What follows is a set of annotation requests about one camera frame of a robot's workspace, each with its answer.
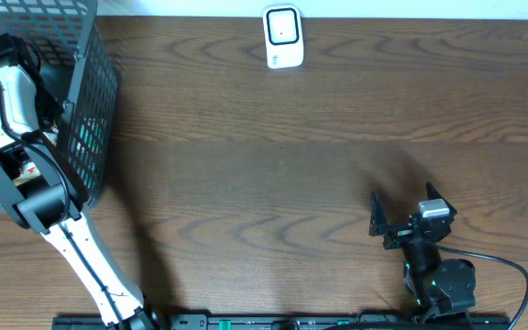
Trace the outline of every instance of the wooden table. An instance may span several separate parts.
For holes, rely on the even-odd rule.
[[[402,253],[368,236],[369,193],[396,221],[426,181],[459,211],[445,245],[528,269],[528,22],[303,24],[304,65],[271,71],[257,18],[98,19],[121,83],[94,221],[148,298],[215,314],[413,305]],[[473,261],[474,311],[512,316],[523,276]],[[0,214],[0,328],[63,313],[94,303]]]

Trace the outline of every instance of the plastic basket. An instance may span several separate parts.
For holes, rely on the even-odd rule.
[[[96,11],[96,0],[0,0],[0,35],[35,47],[46,87],[64,108],[57,148],[81,176],[91,204],[101,191],[117,92]]]

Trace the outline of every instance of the wooden tabletop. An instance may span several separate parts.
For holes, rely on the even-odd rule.
[[[427,181],[459,212],[444,245],[528,269],[528,22],[304,19],[304,64],[280,71],[257,18],[97,25],[121,82],[94,222],[156,305],[412,306],[402,253],[368,235],[369,194],[400,221]],[[472,261],[474,311],[512,317],[523,276]],[[0,214],[0,328],[95,313],[61,255]]]

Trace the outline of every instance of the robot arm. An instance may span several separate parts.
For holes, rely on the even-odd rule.
[[[40,130],[61,111],[50,99],[23,40],[1,36],[0,204],[67,259],[107,328],[167,328],[117,266],[95,230],[80,177]],[[29,162],[41,175],[16,186],[14,179]]]

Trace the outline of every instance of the gray basket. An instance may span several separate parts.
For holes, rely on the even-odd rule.
[[[57,148],[92,203],[101,191],[117,92],[96,11],[96,0],[0,0],[0,35],[21,37],[39,53],[44,82],[65,110]]]

